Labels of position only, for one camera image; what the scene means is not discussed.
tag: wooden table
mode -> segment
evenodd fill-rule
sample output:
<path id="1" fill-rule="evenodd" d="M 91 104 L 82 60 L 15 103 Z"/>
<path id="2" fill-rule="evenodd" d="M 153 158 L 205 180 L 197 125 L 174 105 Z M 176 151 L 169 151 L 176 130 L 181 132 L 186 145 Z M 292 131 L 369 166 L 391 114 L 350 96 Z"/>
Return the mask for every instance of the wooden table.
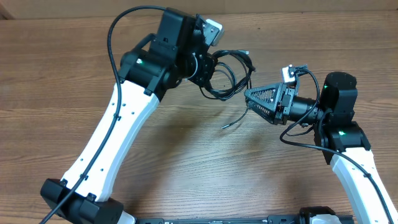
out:
<path id="1" fill-rule="evenodd" d="M 250 51 L 254 86 L 279 82 L 279 69 L 290 63 L 307 63 L 321 84 L 335 70 L 357 77 L 354 118 L 398 207 L 398 11 L 210 17 L 226 29 L 216 49 Z M 114 83 L 106 53 L 112 20 L 0 21 L 0 223 L 43 218 L 44 180 L 61 178 L 102 117 Z M 120 21 L 113 36 L 117 63 L 159 20 Z M 227 85 L 222 75 L 213 82 Z M 299 95 L 315 97 L 309 77 Z M 169 90 L 124 160 L 113 197 L 138 217 L 261 217 L 315 205 L 352 213 L 321 152 L 279 141 L 285 126 L 249 112 L 220 130 L 244 107 L 242 94 L 207 100 L 190 82 Z"/>

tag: beige wall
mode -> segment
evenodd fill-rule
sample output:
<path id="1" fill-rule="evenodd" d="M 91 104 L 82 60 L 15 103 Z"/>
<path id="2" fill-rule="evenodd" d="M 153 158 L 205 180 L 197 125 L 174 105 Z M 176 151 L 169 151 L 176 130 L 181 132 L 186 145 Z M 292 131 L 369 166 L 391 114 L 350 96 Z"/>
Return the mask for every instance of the beige wall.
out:
<path id="1" fill-rule="evenodd" d="M 250 12 L 395 10 L 398 0 L 0 0 L 9 19 L 116 16 L 143 4 L 174 7 L 191 14 Z M 141 11 L 138 14 L 156 14 Z"/>

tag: wooden surface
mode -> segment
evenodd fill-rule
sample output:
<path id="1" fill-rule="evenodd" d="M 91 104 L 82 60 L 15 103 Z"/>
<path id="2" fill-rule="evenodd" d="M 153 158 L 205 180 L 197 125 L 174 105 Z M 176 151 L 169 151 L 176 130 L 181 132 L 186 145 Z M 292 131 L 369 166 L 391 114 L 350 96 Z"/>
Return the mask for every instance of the wooden surface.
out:
<path id="1" fill-rule="evenodd" d="M 396 10 L 397 0 L 0 0 L 8 19 L 116 17 L 141 5 L 174 7 L 190 14 Z M 145 10 L 135 15 L 160 14 Z"/>
<path id="2" fill-rule="evenodd" d="M 217 49 L 250 51 L 254 86 L 279 82 L 279 69 L 290 63 L 307 63 L 321 84 L 335 70 L 357 77 L 355 120 L 398 207 L 398 11 L 211 18 L 226 29 Z M 112 20 L 0 21 L 0 223 L 39 222 L 49 211 L 39 195 L 44 180 L 61 178 L 102 117 L 114 83 L 106 54 Z M 158 23 L 121 19 L 116 61 Z M 213 83 L 227 80 L 215 75 Z M 315 97 L 314 89 L 303 78 L 299 95 Z M 321 152 L 279 141 L 285 126 L 249 112 L 220 130 L 244 107 L 242 94 L 207 100 L 190 82 L 169 90 L 130 149 L 113 197 L 138 217 L 261 217 L 313 205 L 352 213 Z"/>

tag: cable tip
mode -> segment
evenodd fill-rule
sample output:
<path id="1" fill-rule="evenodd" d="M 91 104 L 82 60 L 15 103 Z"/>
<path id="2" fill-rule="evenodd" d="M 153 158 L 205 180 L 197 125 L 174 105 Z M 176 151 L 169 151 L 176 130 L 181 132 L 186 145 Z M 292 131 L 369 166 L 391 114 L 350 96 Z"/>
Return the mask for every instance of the cable tip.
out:
<path id="1" fill-rule="evenodd" d="M 226 126 L 223 126 L 223 127 L 220 128 L 220 129 L 226 129 L 226 128 L 228 128 L 229 126 L 231 126 L 231 124 L 227 124 Z"/>

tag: cable connector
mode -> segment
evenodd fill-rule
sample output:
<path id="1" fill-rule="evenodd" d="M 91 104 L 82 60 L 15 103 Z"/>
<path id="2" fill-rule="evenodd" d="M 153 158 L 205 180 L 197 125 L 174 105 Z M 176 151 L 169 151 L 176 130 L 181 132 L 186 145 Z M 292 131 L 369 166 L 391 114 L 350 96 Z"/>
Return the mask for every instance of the cable connector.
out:
<path id="1" fill-rule="evenodd" d="M 292 83 L 296 81 L 296 76 L 300 77 L 306 72 L 303 69 L 308 69 L 308 65 L 300 65 L 300 66 L 293 66 L 289 65 L 287 67 L 282 68 L 281 75 L 284 83 Z"/>

